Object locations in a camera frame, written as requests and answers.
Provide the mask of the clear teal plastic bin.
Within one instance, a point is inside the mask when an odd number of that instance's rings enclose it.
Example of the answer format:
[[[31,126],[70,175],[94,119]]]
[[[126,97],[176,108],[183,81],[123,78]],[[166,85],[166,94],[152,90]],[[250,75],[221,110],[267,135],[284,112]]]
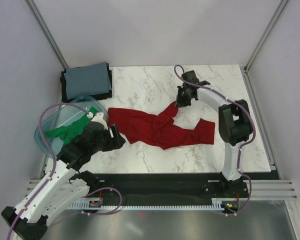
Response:
[[[107,110],[91,96],[80,96],[70,103],[77,107],[63,104],[55,113],[42,118],[42,132],[55,155],[60,152],[64,143],[68,143],[81,133],[79,130],[82,128],[79,123],[89,119],[81,109],[93,114],[103,112],[107,115],[106,121],[108,121]]]

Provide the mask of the red t shirt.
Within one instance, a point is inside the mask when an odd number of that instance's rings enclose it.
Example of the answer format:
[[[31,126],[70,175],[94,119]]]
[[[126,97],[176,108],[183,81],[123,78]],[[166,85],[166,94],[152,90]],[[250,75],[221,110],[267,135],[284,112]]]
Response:
[[[178,111],[174,102],[158,115],[135,109],[110,107],[108,124],[116,125],[130,144],[143,142],[163,150],[180,146],[214,144],[214,122],[200,119],[194,129],[182,128],[174,124],[174,117]]]

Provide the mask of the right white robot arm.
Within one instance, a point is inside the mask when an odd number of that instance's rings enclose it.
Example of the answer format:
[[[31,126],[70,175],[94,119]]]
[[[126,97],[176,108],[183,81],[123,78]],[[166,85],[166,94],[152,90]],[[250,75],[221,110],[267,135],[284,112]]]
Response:
[[[240,167],[242,148],[256,137],[248,103],[244,99],[230,100],[213,89],[209,82],[200,81],[193,70],[183,71],[181,75],[176,76],[183,84],[177,87],[175,107],[190,106],[191,101],[195,99],[218,113],[218,132],[225,145],[221,172],[225,181],[219,184],[219,191],[223,196],[230,197],[237,191],[234,181],[243,175]]]

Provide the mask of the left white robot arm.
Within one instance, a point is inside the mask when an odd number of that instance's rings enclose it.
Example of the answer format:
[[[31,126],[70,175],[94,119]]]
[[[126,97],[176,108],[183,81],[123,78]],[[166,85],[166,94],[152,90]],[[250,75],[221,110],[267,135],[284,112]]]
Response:
[[[57,154],[56,161],[39,184],[15,207],[7,206],[1,215],[23,240],[39,240],[53,220],[82,197],[94,197],[103,190],[93,173],[80,171],[98,152],[120,149],[125,139],[116,125],[91,121]]]

